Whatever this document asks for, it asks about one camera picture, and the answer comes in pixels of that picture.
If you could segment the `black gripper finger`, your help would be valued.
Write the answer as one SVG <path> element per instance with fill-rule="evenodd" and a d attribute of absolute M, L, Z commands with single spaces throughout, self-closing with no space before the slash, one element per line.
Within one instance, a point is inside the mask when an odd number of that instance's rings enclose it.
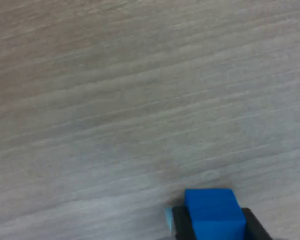
<path fill-rule="evenodd" d="M 241 210 L 246 220 L 244 240 L 273 240 L 250 208 L 243 207 Z"/>
<path fill-rule="evenodd" d="M 173 229 L 176 240 L 196 240 L 192 227 L 192 220 L 185 206 L 174 206 L 172 208 Z"/>

